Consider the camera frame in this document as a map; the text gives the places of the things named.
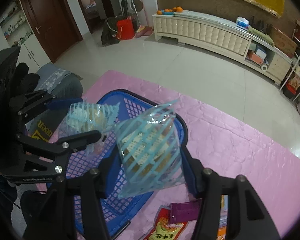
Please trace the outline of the teal striped snack bag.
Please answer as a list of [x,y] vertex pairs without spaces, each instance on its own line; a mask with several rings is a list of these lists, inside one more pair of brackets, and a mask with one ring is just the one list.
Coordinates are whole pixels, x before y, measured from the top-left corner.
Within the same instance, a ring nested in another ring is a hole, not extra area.
[[153,106],[115,125],[114,133],[126,183],[120,198],[185,183],[175,101]]
[[58,135],[61,138],[94,130],[99,131],[101,139],[87,145],[84,150],[85,157],[91,159],[94,155],[102,152],[103,140],[113,130],[119,108],[119,102],[114,105],[88,103],[86,101],[73,103],[59,126]]

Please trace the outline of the tissue box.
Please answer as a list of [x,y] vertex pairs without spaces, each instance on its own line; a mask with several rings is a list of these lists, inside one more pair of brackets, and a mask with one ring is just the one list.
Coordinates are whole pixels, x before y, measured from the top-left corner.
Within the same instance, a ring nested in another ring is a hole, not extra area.
[[236,19],[236,25],[239,28],[248,29],[249,28],[249,21],[246,18],[237,17],[237,19]]

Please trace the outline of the orange snack packet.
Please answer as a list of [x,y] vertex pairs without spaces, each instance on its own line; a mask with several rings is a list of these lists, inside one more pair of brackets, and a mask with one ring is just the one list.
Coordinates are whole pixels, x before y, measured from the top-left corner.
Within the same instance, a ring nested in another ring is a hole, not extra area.
[[228,221],[228,195],[222,195],[221,215],[220,215],[220,219],[219,219],[217,240],[225,240],[227,221]]

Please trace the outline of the red snack pouch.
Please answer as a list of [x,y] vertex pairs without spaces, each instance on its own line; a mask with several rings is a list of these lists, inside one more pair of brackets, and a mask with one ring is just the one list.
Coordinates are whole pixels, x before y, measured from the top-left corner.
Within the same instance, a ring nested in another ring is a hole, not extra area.
[[157,212],[153,227],[142,237],[146,240],[174,240],[178,239],[180,234],[187,227],[187,222],[171,222],[171,210],[169,207],[161,206]]

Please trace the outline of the blue plastic basket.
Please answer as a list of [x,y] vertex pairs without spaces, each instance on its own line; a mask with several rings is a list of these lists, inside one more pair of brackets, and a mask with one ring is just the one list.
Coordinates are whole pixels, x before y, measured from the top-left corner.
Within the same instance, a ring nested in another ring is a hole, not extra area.
[[73,153],[66,177],[92,168],[105,176],[101,206],[111,237],[118,236],[154,191],[184,182],[181,145],[187,142],[184,120],[171,103],[157,105],[125,89],[104,95],[99,105],[115,109],[101,146]]

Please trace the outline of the oranges on plate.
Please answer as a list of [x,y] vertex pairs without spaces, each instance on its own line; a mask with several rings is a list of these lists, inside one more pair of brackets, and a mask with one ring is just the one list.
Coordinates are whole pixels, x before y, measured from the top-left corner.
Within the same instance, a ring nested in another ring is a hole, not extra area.
[[173,15],[175,12],[183,12],[183,8],[173,7],[172,9],[158,10],[157,15]]

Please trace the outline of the white TV cabinet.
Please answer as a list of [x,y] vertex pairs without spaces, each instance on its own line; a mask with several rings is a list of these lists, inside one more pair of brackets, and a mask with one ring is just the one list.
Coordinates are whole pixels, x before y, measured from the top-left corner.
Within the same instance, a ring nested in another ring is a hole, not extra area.
[[[265,75],[280,84],[290,70],[293,60],[260,37],[238,27],[229,20],[188,11],[171,15],[153,15],[154,36],[175,38],[178,42],[223,55]],[[264,49],[265,63],[258,64],[249,55],[253,46]]]

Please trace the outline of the cardboard box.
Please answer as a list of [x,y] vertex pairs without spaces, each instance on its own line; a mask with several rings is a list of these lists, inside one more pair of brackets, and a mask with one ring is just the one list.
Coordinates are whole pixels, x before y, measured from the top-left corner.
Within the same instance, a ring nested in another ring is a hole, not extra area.
[[270,37],[275,47],[285,53],[289,58],[294,56],[297,44],[279,29],[272,27]]

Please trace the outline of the white metal shelf rack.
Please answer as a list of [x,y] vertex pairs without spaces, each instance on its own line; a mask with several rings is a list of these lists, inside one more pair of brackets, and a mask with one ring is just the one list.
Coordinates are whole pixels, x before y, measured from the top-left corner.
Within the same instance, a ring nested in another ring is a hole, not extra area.
[[292,64],[285,79],[280,85],[280,91],[291,101],[299,102],[300,99],[300,20],[296,21],[292,40],[297,47],[292,57]]

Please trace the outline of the pink quilted tablecloth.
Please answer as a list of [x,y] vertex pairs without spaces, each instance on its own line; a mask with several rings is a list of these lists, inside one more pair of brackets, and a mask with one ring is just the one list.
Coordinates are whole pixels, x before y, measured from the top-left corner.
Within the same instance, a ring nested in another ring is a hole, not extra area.
[[288,149],[207,103],[114,70],[104,73],[83,98],[97,102],[116,89],[129,90],[156,103],[175,100],[175,111],[188,127],[187,149],[194,158],[221,176],[246,176],[280,236],[287,234],[298,221],[300,159]]

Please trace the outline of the dark wooden door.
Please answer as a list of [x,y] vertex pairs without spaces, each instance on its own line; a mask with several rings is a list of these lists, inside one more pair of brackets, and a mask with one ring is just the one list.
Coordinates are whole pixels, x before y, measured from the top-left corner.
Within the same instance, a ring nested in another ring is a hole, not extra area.
[[66,0],[20,1],[36,38],[52,63],[83,40]]

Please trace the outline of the purple snack packet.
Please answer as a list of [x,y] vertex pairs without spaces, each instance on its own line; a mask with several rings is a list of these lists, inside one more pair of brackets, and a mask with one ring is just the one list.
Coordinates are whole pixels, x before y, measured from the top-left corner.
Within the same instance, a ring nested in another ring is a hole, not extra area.
[[199,216],[202,200],[170,204],[170,223],[177,224],[196,220]]

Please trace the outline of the red bag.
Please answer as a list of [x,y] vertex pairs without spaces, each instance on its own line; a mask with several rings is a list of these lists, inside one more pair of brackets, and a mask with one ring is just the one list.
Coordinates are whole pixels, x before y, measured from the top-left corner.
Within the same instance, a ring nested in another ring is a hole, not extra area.
[[135,36],[132,18],[128,16],[124,20],[117,21],[117,38],[121,40],[131,40]]

